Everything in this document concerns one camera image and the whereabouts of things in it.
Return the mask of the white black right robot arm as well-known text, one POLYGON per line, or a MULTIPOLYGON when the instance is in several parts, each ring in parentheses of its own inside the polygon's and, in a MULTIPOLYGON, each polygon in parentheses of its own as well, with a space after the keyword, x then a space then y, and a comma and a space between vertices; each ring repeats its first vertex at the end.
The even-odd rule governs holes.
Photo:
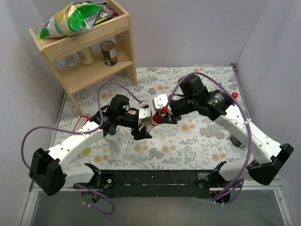
POLYGON ((157 112, 153 119, 160 124, 176 124, 181 116, 198 112, 222 126, 248 149, 245 160, 219 163, 202 182, 206 186, 223 187, 231 181, 251 178, 268 186, 292 154, 293 147, 271 139, 254 125, 236 101, 236 94, 224 88, 208 91, 199 74, 184 76, 176 87, 182 90, 179 99, 173 99, 174 92, 153 99, 157 112))

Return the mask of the small glass bottle red rim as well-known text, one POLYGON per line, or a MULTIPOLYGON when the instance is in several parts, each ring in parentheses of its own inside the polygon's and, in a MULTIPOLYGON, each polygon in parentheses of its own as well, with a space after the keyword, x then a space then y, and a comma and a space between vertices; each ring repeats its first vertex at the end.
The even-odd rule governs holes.
POLYGON ((158 126, 158 124, 151 118, 148 123, 146 123, 146 131, 151 133, 151 131, 158 126))

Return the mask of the red bottle cap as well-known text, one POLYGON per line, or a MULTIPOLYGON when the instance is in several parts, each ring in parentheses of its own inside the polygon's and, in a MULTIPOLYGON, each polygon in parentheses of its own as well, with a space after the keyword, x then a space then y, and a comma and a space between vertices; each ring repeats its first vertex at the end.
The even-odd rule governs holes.
POLYGON ((237 93, 237 92, 233 92, 231 95, 232 95, 234 98, 237 98, 237 97, 238 97, 238 93, 237 93))
POLYGON ((156 113, 153 115, 152 119, 155 123, 159 124, 160 122, 162 122, 163 117, 156 113))

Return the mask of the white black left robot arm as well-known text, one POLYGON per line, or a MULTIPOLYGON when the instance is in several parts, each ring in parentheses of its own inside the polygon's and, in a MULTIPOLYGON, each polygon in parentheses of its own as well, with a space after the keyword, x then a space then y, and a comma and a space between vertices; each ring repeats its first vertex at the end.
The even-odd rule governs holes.
POLYGON ((112 137, 117 145, 121 142, 120 127, 131 128, 134 140, 151 138, 145 122, 151 119, 151 109, 143 103, 140 109, 129 113, 129 98, 117 94, 109 105, 101 108, 79 130, 63 142, 43 150, 35 151, 29 176, 48 195, 59 192, 65 185, 81 184, 97 188, 101 182, 101 171, 91 163, 68 167, 80 152, 104 137, 112 137))

